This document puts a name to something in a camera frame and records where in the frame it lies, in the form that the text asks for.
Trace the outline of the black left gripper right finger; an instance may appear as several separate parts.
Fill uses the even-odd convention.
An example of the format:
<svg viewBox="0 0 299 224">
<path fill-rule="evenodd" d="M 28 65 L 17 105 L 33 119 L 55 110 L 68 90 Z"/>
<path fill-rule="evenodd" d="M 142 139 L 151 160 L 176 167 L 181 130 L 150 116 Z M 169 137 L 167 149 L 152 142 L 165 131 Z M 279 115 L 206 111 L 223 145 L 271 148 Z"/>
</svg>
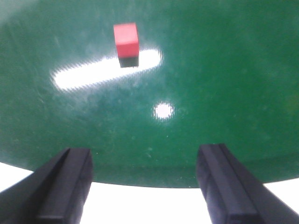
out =
<svg viewBox="0 0 299 224">
<path fill-rule="evenodd" d="M 298 214 L 270 192 L 225 144 L 199 147 L 196 175 L 213 224 L 297 224 Z"/>
</svg>

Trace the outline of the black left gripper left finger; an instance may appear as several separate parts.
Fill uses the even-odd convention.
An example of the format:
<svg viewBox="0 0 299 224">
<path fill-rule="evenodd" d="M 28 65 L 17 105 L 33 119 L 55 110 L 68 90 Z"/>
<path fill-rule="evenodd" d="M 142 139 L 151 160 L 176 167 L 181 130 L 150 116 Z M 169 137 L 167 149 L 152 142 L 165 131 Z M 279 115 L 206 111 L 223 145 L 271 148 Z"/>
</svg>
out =
<svg viewBox="0 0 299 224">
<path fill-rule="evenodd" d="M 1 192 L 0 222 L 78 224 L 92 181 L 90 149 L 65 149 Z"/>
</svg>

